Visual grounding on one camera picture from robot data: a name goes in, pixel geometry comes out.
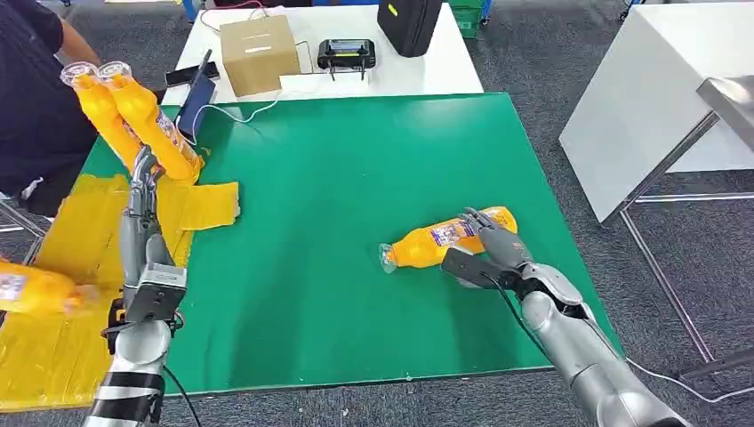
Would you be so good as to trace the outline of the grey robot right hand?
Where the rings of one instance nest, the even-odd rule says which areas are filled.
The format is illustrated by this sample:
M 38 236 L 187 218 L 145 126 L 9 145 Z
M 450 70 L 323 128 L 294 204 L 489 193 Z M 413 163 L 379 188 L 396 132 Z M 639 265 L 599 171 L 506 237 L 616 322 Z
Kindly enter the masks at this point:
M 485 213 L 465 207 L 458 217 L 479 236 L 492 262 L 507 269 L 516 269 L 533 260 L 520 236 L 502 227 Z

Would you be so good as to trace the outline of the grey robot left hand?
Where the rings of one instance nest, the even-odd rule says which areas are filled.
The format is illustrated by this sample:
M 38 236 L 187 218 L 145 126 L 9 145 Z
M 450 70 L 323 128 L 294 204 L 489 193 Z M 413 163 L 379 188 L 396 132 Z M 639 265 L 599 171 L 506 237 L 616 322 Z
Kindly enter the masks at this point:
M 174 264 L 157 219 L 157 180 L 163 174 L 150 147 L 140 146 L 133 161 L 128 201 L 118 231 L 124 297 L 137 292 L 140 276 L 148 262 Z

